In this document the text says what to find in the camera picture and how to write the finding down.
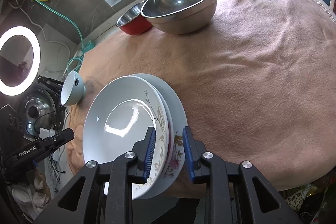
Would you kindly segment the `white floral bottom plate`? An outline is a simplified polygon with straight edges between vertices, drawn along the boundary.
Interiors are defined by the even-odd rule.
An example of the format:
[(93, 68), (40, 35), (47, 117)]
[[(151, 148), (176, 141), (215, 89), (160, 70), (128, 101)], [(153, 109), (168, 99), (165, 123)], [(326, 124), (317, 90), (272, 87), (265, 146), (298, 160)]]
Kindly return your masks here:
[[(173, 154), (171, 156), (168, 169), (165, 172), (165, 176), (162, 177), (161, 176), (162, 173), (153, 172), (147, 179), (146, 184), (132, 185), (133, 199), (146, 199), (146, 198), (153, 198), (163, 193), (165, 190), (171, 187), (172, 184), (175, 182), (175, 180), (178, 178), (182, 170), (182, 167), (185, 163), (182, 131), (183, 128), (187, 126), (187, 118), (182, 102), (180, 101), (179, 97), (169, 84), (167, 84), (164, 80), (154, 75), (137, 73), (136, 76), (146, 80), (162, 94), (171, 112), (174, 128)], [(169, 130), (165, 137), (167, 150), (169, 144), (168, 134)]]

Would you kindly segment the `white plate with grey branch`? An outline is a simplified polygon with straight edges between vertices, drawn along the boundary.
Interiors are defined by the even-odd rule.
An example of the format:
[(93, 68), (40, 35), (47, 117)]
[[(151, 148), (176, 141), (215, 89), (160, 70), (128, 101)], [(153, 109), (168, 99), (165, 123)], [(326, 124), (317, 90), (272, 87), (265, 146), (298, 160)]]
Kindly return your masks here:
[(148, 127), (156, 132), (151, 175), (162, 172), (167, 155), (164, 105), (156, 88), (140, 77), (113, 80), (96, 96), (85, 119), (84, 160), (99, 164), (115, 160), (143, 140)]

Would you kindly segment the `light blue ceramic bowl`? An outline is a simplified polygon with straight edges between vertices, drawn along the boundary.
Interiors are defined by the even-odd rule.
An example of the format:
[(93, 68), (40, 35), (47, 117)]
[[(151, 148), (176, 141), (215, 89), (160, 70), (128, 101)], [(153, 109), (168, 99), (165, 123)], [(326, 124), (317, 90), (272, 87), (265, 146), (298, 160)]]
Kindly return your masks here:
[(86, 87), (82, 77), (76, 71), (70, 71), (62, 87), (60, 103), (63, 106), (75, 105), (83, 99), (85, 93)]

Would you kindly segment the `red steel-lined bowl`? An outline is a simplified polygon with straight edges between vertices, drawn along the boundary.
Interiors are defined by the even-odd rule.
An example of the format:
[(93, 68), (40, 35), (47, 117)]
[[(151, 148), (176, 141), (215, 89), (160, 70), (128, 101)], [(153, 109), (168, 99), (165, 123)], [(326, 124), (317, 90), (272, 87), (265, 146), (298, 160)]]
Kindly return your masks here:
[(128, 35), (140, 35), (152, 28), (152, 24), (141, 15), (144, 3), (145, 1), (139, 2), (123, 13), (116, 26)]

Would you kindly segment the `large stainless steel bowl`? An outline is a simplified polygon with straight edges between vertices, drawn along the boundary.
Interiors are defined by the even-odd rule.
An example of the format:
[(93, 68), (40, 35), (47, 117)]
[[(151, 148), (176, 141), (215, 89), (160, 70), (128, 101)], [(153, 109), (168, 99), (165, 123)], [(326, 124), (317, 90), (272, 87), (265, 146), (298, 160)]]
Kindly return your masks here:
[(141, 14), (158, 30), (181, 35), (204, 27), (216, 9), (217, 0), (146, 0)]

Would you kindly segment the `floral plate pink flowers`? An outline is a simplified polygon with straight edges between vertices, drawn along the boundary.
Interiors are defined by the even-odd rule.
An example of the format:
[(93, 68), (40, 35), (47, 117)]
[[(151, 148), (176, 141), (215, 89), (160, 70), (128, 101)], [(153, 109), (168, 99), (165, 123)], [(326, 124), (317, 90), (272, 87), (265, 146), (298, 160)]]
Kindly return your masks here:
[(171, 112), (169, 110), (169, 107), (165, 101), (165, 99), (163, 98), (162, 94), (157, 90), (161, 100), (162, 100), (162, 103), (164, 105), (164, 108), (165, 108), (165, 112), (166, 112), (166, 115), (167, 115), (167, 122), (168, 122), (168, 130), (169, 130), (169, 134), (168, 134), (168, 141), (169, 141), (169, 144), (168, 144), (168, 151), (167, 151), (167, 157), (166, 157), (166, 161), (165, 161), (165, 165), (164, 165), (164, 168), (163, 168), (163, 171), (162, 171), (162, 174), (161, 176), (164, 177), (165, 176), (165, 172), (167, 171), (168, 169), (168, 166), (169, 166), (169, 162), (171, 160), (171, 156), (173, 154), (173, 133), (174, 133), (174, 128), (173, 128), (173, 119), (171, 117)]

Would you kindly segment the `pink towel mat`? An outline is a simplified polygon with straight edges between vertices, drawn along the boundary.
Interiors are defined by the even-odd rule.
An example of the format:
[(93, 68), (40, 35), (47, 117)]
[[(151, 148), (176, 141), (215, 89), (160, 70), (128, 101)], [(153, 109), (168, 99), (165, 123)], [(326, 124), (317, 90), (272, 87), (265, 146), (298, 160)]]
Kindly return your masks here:
[(68, 118), (73, 173), (84, 165), (92, 101), (135, 73), (166, 81), (196, 139), (226, 161), (251, 161), (277, 190), (335, 167), (335, 23), (315, 0), (217, 0), (197, 32), (118, 30), (98, 43), (80, 69), (86, 95)]

